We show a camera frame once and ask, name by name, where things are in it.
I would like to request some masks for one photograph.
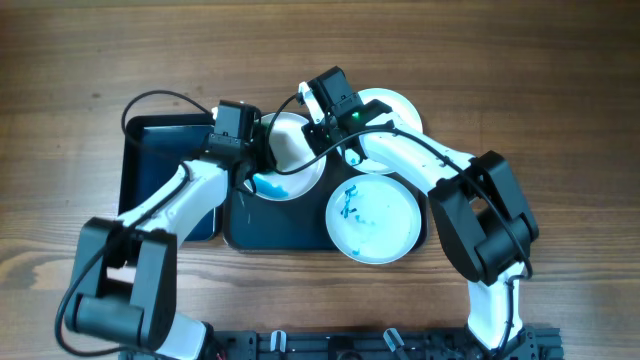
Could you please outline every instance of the plate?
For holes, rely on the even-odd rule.
[[[263,116],[262,125],[269,126],[273,115]],[[297,114],[283,112],[278,115],[269,142],[279,170],[293,170],[315,157],[301,130],[308,123],[309,120]],[[288,201],[300,197],[316,185],[324,172],[325,163],[326,159],[323,157],[292,175],[279,175],[275,172],[256,174],[253,176],[256,195],[271,201]],[[244,184],[251,190],[249,180]]]
[[[325,222],[331,240],[348,257],[386,264],[406,255],[420,235],[416,199],[402,184],[382,175],[360,175],[331,195]]]
[[[406,97],[401,94],[389,90],[389,89],[381,89],[381,88],[373,88],[373,89],[365,89],[358,92],[360,98],[363,103],[368,103],[373,99],[377,99],[382,101],[383,103],[391,106],[394,112],[396,112],[402,121],[411,126],[413,129],[422,132],[422,120],[420,120],[420,115],[418,114],[418,110],[416,110],[415,106],[411,104]],[[347,162],[348,163],[357,163],[360,161],[359,155],[349,149],[346,151]],[[391,174],[393,170],[387,167],[384,164],[379,162],[375,162],[371,159],[365,159],[362,163],[358,165],[353,165],[355,169],[367,174]]]

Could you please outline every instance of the wooden surface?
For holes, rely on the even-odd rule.
[[[129,99],[164,88],[274,110],[333,65],[356,89],[406,95],[436,140],[503,154],[540,225],[523,319],[561,328],[568,359],[638,358],[640,11],[558,4],[1,10],[0,359],[69,358],[54,312],[81,225],[116,215]],[[185,112],[162,97],[135,111]],[[184,246],[178,269],[179,311],[217,329],[420,329],[468,315],[435,232],[388,266],[241,255],[216,239]]]

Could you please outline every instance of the black cable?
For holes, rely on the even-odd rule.
[[[356,137],[359,137],[359,136],[362,136],[362,135],[365,135],[365,134],[371,134],[371,133],[392,133],[392,134],[400,135],[400,136],[403,136],[405,138],[408,138],[410,140],[415,141],[416,143],[418,143],[419,145],[421,145],[422,147],[427,149],[430,153],[435,155],[443,163],[445,163],[446,165],[448,165],[452,169],[454,169],[460,175],[460,177],[469,186],[471,186],[473,188],[473,190],[476,192],[476,194],[478,194],[478,196],[487,203],[487,206],[496,215],[496,217],[498,218],[498,221],[500,222],[500,224],[502,225],[504,230],[507,232],[507,235],[509,235],[509,238],[511,239],[511,242],[513,243],[513,245],[515,246],[515,248],[516,248],[516,250],[518,252],[518,256],[524,262],[525,268],[527,269],[527,274],[526,274],[526,276],[525,275],[514,275],[514,276],[511,276],[505,282],[505,285],[507,286],[507,290],[508,290],[507,291],[507,298],[508,298],[508,301],[507,301],[507,324],[505,326],[505,332],[504,332],[504,335],[502,337],[502,340],[500,341],[500,345],[498,346],[498,349],[497,349],[497,351],[496,351],[496,353],[494,355],[494,358],[499,358],[501,355],[503,355],[503,352],[504,352],[504,350],[506,348],[506,345],[509,342],[509,335],[511,333],[511,327],[513,326],[513,312],[514,312],[514,305],[513,305],[514,285],[513,285],[513,282],[516,281],[516,280],[529,280],[529,279],[531,279],[531,277],[533,276],[533,267],[531,266],[531,262],[529,261],[529,258],[525,254],[524,249],[522,248],[522,246],[518,242],[518,239],[517,239],[516,235],[514,234],[513,230],[509,226],[509,224],[507,223],[507,220],[504,218],[504,216],[502,216],[500,211],[498,211],[498,208],[493,203],[493,201],[491,200],[489,195],[487,195],[487,193],[485,193],[485,191],[482,189],[482,187],[476,181],[474,181],[472,178],[470,178],[464,172],[464,170],[462,170],[458,165],[456,165],[453,161],[451,161],[451,159],[449,159],[448,156],[443,155],[442,153],[440,153],[439,151],[434,149],[431,145],[429,145],[427,142],[425,142],[421,138],[419,138],[419,137],[417,137],[415,135],[406,133],[406,132],[404,132],[402,130],[395,129],[395,128],[393,128],[393,129],[373,128],[373,129],[363,130],[363,131],[360,131],[360,132],[357,132],[357,133],[354,133],[354,134],[351,134],[351,135],[345,137],[344,139],[342,139],[342,140],[338,141],[337,143],[331,145],[329,148],[327,148],[327,150],[323,151],[320,155],[316,156],[314,159],[310,160],[306,164],[304,164],[304,165],[302,165],[302,166],[300,166],[300,167],[298,167],[298,168],[296,168],[294,170],[277,171],[277,173],[281,174],[281,175],[291,175],[291,174],[295,174],[297,172],[300,172],[300,171],[308,168],[309,166],[313,165],[315,162],[320,160],[322,157],[326,156],[329,152],[333,151],[334,149],[336,149],[340,145],[342,145],[344,143],[347,143],[348,141],[351,141]]]
[[[273,131],[273,126],[275,125],[276,119],[278,118],[278,116],[280,116],[280,113],[282,112],[282,110],[284,110],[284,108],[287,107],[287,105],[289,105],[289,103],[291,101],[293,101],[293,99],[295,99],[296,96],[297,96],[297,94],[293,94],[293,95],[289,96],[289,98],[287,100],[285,100],[282,103],[282,105],[280,105],[280,107],[278,108],[276,113],[271,118],[271,122],[269,123],[269,127],[267,127],[267,133],[265,134],[266,139],[264,141],[264,154],[265,154],[265,157],[267,158],[267,164],[269,165],[270,168],[273,169],[273,171],[276,172],[276,174],[280,174],[280,175],[287,175],[287,174],[282,174],[282,172],[276,168],[276,165],[273,163],[273,159],[271,158],[271,142],[270,142],[270,140],[271,140],[271,131]]]
[[[122,118],[120,121],[121,130],[125,136],[125,139],[143,151],[147,151],[149,153],[153,153],[155,155],[174,160],[176,159],[176,156],[169,153],[162,152],[156,148],[140,143],[135,138],[133,138],[133,136],[131,136],[131,134],[129,134],[126,130],[125,125],[126,125],[127,114],[129,112],[129,109],[131,109],[131,107],[139,100],[147,96],[156,95],[156,94],[172,95],[191,103],[192,105],[202,110],[206,114],[211,115],[211,112],[209,112],[207,109],[205,109],[195,101],[189,99],[188,97],[173,91],[168,91],[168,90],[148,91],[146,93],[136,96],[129,102],[129,104],[127,104],[127,106],[124,108],[124,111],[122,112]],[[60,345],[60,347],[64,349],[66,352],[68,352],[69,354],[75,355],[78,357],[95,357],[95,356],[110,355],[110,354],[114,354],[121,351],[133,351],[133,352],[138,352],[145,355],[153,356],[156,358],[170,359],[169,357],[166,357],[164,355],[160,355],[153,352],[148,352],[143,349],[136,349],[128,346],[116,346],[113,348],[98,350],[98,351],[77,350],[65,342],[62,336],[62,322],[64,320],[64,313],[66,312],[67,307],[69,306],[69,302],[71,301],[71,297],[73,296],[75,291],[78,289],[78,286],[80,286],[80,283],[85,278],[85,276],[87,276],[87,273],[89,273],[91,268],[93,268],[93,266],[98,262],[98,260],[103,256],[107,256],[111,251],[117,248],[122,243],[122,241],[124,241],[131,235],[131,233],[136,229],[138,225],[149,220],[153,216],[153,214],[156,211],[158,211],[158,209],[166,205],[169,201],[171,201],[171,199],[173,199],[173,197],[175,197],[180,191],[182,191],[182,189],[184,189],[185,186],[187,186],[187,184],[191,179],[191,170],[189,170],[189,167],[182,160],[180,160],[180,166],[184,169],[184,172],[185,172],[185,176],[182,178],[182,181],[180,182],[180,184],[175,189],[173,189],[167,196],[165,196],[164,198],[162,198],[162,200],[160,200],[157,204],[155,204],[151,209],[149,209],[144,214],[142,214],[142,216],[140,216],[138,220],[129,224],[129,226],[127,226],[120,234],[118,234],[116,238],[109,240],[102,248],[100,248],[100,250],[98,250],[98,252],[96,252],[89,259],[89,261],[85,264],[85,266],[80,271],[80,274],[78,275],[78,277],[73,281],[73,283],[71,283],[67,291],[64,293],[62,300],[60,301],[60,306],[58,307],[58,311],[56,313],[54,334],[55,334],[56,341],[58,342],[58,345]]]

